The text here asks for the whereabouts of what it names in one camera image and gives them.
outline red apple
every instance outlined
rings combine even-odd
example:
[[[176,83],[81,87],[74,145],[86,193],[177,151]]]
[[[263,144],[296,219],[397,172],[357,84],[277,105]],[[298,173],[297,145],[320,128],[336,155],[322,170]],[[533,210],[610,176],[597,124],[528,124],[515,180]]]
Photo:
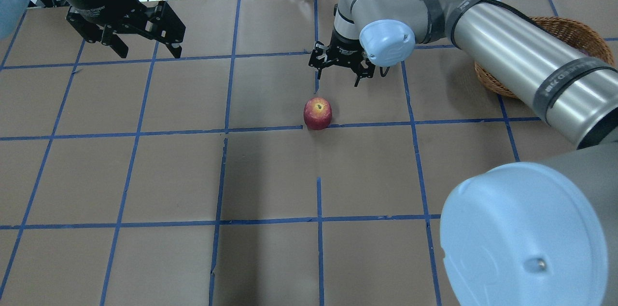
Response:
[[[322,97],[314,97],[305,104],[303,117],[305,124],[311,130],[323,130],[331,123],[333,118],[331,104]]]

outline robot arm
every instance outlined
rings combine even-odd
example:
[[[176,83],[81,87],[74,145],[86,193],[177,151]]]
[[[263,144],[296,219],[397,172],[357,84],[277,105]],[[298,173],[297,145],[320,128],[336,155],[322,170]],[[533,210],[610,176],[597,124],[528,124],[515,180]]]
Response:
[[[125,58],[128,47],[118,35],[135,33],[162,42],[175,58],[181,56],[185,25],[166,1],[159,1],[155,7],[146,7],[139,0],[67,1],[71,5],[67,20],[86,42],[101,42]],[[12,3],[11,24],[17,24],[26,3]],[[4,28],[13,29],[10,25]]]
[[[447,37],[579,148],[618,139],[616,69],[554,38],[495,0],[339,0],[330,45],[309,66],[351,68],[408,58]]]
[[[491,0],[339,0],[309,65],[358,80],[447,37],[576,152],[503,165],[453,190],[444,266],[463,306],[618,304],[618,73]]]

